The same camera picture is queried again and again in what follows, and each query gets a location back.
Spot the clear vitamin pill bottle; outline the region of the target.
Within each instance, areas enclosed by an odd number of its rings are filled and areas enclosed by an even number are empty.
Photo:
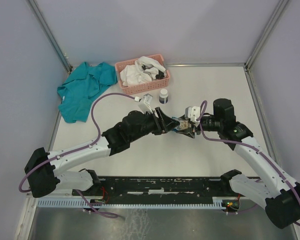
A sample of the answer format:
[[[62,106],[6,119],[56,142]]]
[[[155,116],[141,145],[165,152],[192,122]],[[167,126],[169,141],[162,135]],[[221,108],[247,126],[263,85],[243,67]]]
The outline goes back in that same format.
[[[179,126],[176,128],[178,131],[183,131],[191,127],[191,124],[188,120],[180,120]]]

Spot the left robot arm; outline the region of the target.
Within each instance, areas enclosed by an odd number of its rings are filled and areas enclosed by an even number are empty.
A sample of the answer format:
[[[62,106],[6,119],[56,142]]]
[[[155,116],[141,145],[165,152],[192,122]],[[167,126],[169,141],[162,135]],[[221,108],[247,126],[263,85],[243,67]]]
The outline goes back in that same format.
[[[45,197],[55,190],[79,190],[96,195],[101,183],[95,171],[75,172],[72,168],[121,153],[148,134],[166,134],[179,125],[177,119],[165,115],[159,107],[153,113],[134,110],[96,140],[59,151],[38,148],[24,168],[29,190],[34,198]]]

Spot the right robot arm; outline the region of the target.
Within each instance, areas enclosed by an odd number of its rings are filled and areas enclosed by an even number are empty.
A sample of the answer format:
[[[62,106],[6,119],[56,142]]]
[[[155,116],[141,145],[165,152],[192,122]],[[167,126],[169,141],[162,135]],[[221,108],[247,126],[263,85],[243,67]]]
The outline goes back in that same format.
[[[251,130],[237,121],[231,100],[213,102],[213,113],[206,112],[207,101],[192,106],[177,121],[175,131],[194,138],[202,134],[208,141],[224,143],[243,158],[260,181],[249,179],[239,170],[221,176],[221,193],[243,195],[265,210],[269,220],[279,229],[296,224],[300,227],[300,183],[284,171],[262,149]]]

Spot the white cap pill bottle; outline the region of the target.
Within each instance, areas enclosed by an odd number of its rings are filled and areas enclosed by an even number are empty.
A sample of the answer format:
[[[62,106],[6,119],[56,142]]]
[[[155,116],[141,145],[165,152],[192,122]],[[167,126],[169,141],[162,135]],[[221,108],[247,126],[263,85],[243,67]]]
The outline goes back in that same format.
[[[169,93],[168,93],[168,90],[163,88],[160,90],[159,92],[159,102],[161,104],[166,104],[169,100]]]

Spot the pink plastic basket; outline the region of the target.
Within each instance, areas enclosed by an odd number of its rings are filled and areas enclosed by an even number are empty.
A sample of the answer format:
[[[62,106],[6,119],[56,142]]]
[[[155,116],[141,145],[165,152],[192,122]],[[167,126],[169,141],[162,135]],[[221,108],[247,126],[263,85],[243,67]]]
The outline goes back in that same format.
[[[147,57],[157,60],[161,65],[163,65],[165,67],[165,60],[161,54],[149,55]],[[170,75],[169,70],[165,67],[166,72],[167,72],[167,77],[164,79],[154,80],[150,83],[140,84],[140,85],[131,86],[131,87],[123,87],[122,81],[120,78],[120,72],[125,68],[125,66],[132,65],[133,61],[135,61],[137,59],[139,59],[139,58],[120,61],[114,65],[115,71],[117,74],[118,84],[125,94],[134,95],[134,94],[138,94],[138,93],[142,93],[142,92],[146,92],[146,91],[161,89],[161,88],[168,86],[171,75]]]

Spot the black item in basket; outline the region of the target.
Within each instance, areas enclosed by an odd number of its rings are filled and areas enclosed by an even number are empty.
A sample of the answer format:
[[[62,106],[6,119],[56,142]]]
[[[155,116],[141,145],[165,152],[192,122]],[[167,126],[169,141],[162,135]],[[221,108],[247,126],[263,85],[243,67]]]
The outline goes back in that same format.
[[[166,76],[167,76],[166,72],[162,72],[159,70],[157,74],[152,75],[152,78],[154,80],[162,80],[162,79],[165,79]]]

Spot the white cloth in basket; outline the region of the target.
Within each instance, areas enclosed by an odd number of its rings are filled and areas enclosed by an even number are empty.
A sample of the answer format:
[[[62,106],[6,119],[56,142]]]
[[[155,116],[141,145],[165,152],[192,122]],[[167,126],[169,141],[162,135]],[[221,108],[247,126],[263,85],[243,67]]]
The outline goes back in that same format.
[[[147,84],[155,81],[153,75],[158,71],[166,72],[166,68],[156,59],[141,56],[133,61],[133,64],[125,66],[119,73],[123,87],[133,87],[141,84]]]

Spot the teal shirt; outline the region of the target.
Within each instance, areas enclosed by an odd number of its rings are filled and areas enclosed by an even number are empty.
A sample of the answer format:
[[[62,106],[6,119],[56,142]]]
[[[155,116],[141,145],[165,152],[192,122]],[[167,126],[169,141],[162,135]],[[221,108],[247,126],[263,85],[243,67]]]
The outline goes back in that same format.
[[[58,106],[68,124],[86,122],[93,102],[118,82],[115,67],[102,62],[97,66],[81,63],[57,88]]]

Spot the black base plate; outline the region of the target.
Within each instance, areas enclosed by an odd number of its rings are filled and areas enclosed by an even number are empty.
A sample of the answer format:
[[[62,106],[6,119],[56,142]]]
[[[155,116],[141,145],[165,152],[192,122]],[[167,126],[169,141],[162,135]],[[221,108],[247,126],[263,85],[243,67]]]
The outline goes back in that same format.
[[[111,197],[125,195],[197,195],[224,200],[238,198],[238,194],[226,187],[219,177],[100,176],[99,183],[82,194],[105,203]]]

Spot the aluminium frame post right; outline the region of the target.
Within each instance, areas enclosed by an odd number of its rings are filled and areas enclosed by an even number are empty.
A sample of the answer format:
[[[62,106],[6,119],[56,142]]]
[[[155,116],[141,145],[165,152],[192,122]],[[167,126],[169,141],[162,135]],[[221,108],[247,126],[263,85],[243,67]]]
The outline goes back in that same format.
[[[285,11],[287,10],[291,0],[280,0],[275,7],[269,21],[267,22],[259,40],[257,41],[250,57],[248,58],[247,62],[245,63],[245,69],[247,71],[251,71],[253,66],[255,65],[259,55],[261,54],[263,48],[265,47],[267,41],[270,39],[273,31],[275,30],[276,26],[280,22],[281,18],[283,17]]]

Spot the aluminium frame post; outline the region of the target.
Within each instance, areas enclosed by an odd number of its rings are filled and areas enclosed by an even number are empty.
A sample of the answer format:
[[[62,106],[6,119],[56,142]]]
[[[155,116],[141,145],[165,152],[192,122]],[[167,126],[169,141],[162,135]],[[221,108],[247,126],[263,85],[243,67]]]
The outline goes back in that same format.
[[[281,18],[283,17],[285,11],[287,10],[291,0],[280,0],[275,7],[269,21],[267,22],[259,40],[257,41],[250,57],[248,58],[247,62],[245,63],[245,69],[247,71],[251,71],[253,66],[255,65],[259,55],[261,54],[263,48],[265,47],[267,41],[270,39],[273,31],[275,30],[276,26],[280,22]]]
[[[60,45],[58,44],[51,28],[49,27],[43,12],[40,10],[40,7],[36,0],[26,0],[27,4],[29,5],[31,11],[33,12],[35,18],[37,19],[40,27],[42,28],[45,36],[47,37],[49,43],[51,44],[53,50],[55,51],[58,59],[60,60],[63,68],[69,74],[72,72],[73,67],[69,63],[66,54],[62,51]]]

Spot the aluminium frame post left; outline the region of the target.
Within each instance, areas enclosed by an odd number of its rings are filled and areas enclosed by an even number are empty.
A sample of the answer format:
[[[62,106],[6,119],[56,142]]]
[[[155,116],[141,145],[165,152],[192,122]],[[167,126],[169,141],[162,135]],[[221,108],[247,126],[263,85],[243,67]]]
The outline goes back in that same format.
[[[60,45],[58,44],[51,28],[49,27],[43,12],[40,10],[40,7],[36,0],[26,0],[27,4],[29,5],[31,11],[33,12],[35,18],[37,19],[40,27],[42,28],[45,36],[47,37],[49,43],[51,44],[53,50],[55,51],[58,59],[60,60],[63,68],[69,74],[72,72],[73,67],[69,63],[66,54],[62,51]]]

